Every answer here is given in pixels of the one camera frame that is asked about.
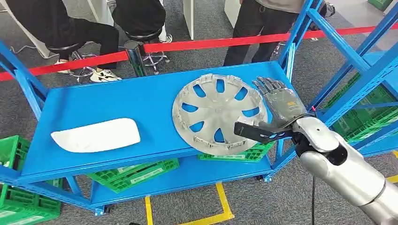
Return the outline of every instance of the black cable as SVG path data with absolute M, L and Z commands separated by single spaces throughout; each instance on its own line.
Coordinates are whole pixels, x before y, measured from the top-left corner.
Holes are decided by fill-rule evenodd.
M 315 176 L 312 176 L 311 221 L 315 225 Z

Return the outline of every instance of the silver hubcap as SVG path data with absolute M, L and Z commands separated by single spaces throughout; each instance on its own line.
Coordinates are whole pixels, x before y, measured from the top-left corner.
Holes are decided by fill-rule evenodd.
M 192 147 L 212 155 L 232 155 L 251 148 L 255 141 L 234 134 L 239 117 L 258 125 L 267 121 L 258 91 L 235 76 L 203 75 L 178 93 L 173 122 Z

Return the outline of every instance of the yellow floor tape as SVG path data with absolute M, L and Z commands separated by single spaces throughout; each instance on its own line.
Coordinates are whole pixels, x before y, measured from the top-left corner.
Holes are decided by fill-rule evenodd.
M 146 221 L 148 225 L 153 225 L 151 199 L 149 198 L 149 196 L 145 197 L 145 208 L 146 208 Z
M 222 210 L 224 212 L 215 216 L 198 219 L 180 225 L 211 225 L 234 218 L 234 215 L 231 212 L 230 205 L 228 204 L 227 196 L 225 195 L 224 188 L 222 187 L 221 182 L 218 182 L 215 185 L 215 187 L 217 188 L 218 196 L 221 201 Z M 145 208 L 146 208 L 146 221 L 148 222 L 148 225 L 153 225 L 151 199 L 149 198 L 149 196 L 145 197 Z
M 387 177 L 387 180 L 391 183 L 398 183 L 398 175 Z
M 218 182 L 215 185 L 215 187 L 217 188 L 218 196 L 221 201 L 222 210 L 224 212 L 221 214 L 215 215 L 215 216 L 198 219 L 198 220 L 180 224 L 180 225 L 211 225 L 211 224 L 216 224 L 216 223 L 220 223 L 225 220 L 235 218 L 235 216 L 231 212 L 230 205 L 228 204 L 227 196 L 225 196 L 224 188 L 222 187 L 221 182 Z

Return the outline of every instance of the silver robot arm segment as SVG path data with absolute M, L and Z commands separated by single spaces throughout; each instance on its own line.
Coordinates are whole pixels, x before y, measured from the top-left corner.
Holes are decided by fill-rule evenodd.
M 339 134 L 314 117 L 298 119 L 294 133 L 310 149 L 298 152 L 302 165 L 379 225 L 398 225 L 398 187 L 388 182 Z

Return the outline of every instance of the robot finger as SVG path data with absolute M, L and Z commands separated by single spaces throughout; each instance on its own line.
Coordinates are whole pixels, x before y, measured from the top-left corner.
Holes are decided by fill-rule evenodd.
M 253 84 L 256 86 L 256 88 L 259 90 L 261 95 L 265 95 L 268 93 L 268 91 L 260 84 L 258 81 L 253 81 Z
M 257 80 L 260 81 L 264 85 L 264 87 L 267 89 L 268 92 L 275 89 L 271 84 L 272 80 L 270 80 L 269 78 L 257 77 Z
M 286 88 L 286 85 L 284 83 L 282 83 L 282 81 L 276 81 L 276 82 L 279 84 L 279 86 L 281 86 L 281 88 L 283 88 L 283 89 Z
M 280 85 L 280 83 L 278 81 L 274 81 L 271 84 L 274 87 L 274 89 L 282 89 L 282 86 Z

